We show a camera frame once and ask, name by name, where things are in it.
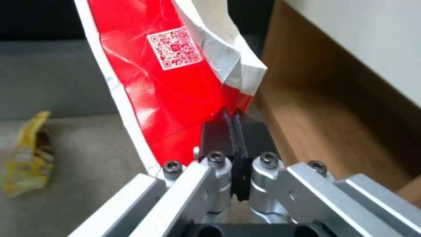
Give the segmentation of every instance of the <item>qr code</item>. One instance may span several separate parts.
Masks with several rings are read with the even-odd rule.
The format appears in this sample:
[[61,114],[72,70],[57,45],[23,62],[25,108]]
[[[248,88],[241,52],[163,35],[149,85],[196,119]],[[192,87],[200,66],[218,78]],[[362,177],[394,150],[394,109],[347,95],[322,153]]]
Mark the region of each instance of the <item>qr code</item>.
[[186,27],[148,35],[163,70],[200,62],[202,57]]

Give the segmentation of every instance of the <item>black screw head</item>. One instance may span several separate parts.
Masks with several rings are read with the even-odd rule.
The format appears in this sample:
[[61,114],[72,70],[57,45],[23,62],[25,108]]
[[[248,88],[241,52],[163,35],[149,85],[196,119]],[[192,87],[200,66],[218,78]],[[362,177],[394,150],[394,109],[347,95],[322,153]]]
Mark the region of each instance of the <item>black screw head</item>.
[[327,166],[321,161],[309,161],[307,164],[317,173],[326,176],[328,173]]
[[167,161],[163,166],[164,177],[167,179],[176,179],[183,172],[183,166],[178,161]]
[[263,152],[260,155],[260,164],[267,169],[277,168],[279,164],[279,157],[273,152]]
[[220,168],[225,165],[225,155],[221,151],[211,151],[208,154],[208,165],[212,168]]

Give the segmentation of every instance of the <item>yellow snack wrapper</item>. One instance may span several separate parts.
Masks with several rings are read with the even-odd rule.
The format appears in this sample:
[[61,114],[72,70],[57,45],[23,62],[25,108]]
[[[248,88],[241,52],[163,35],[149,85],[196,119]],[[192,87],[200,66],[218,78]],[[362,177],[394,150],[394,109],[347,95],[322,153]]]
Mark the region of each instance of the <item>yellow snack wrapper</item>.
[[53,153],[48,135],[42,130],[50,112],[39,112],[19,131],[7,160],[3,189],[9,197],[47,184],[53,170]]

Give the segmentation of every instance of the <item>wooden shelf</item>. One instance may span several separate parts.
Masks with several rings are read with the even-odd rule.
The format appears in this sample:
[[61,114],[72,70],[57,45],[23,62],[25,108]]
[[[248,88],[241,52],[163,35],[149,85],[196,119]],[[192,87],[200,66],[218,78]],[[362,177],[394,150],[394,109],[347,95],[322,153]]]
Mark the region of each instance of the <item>wooden shelf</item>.
[[262,58],[255,100],[286,164],[320,160],[336,178],[364,173],[392,191],[421,173],[410,122],[420,110],[282,1]]
[[319,160],[336,178],[364,173],[393,191],[415,177],[359,117],[335,98],[317,91],[279,90],[265,83],[257,103],[288,165]]

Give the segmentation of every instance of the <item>gray fabric surface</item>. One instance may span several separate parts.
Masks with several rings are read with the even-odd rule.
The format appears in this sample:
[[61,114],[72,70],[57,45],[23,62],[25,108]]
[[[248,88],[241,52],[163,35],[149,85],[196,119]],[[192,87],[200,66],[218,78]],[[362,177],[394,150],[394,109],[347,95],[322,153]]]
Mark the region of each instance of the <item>gray fabric surface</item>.
[[[0,147],[13,144],[22,124],[0,122]],[[117,114],[51,119],[46,128],[55,152],[50,183],[13,199],[0,193],[0,236],[67,236],[145,172]]]

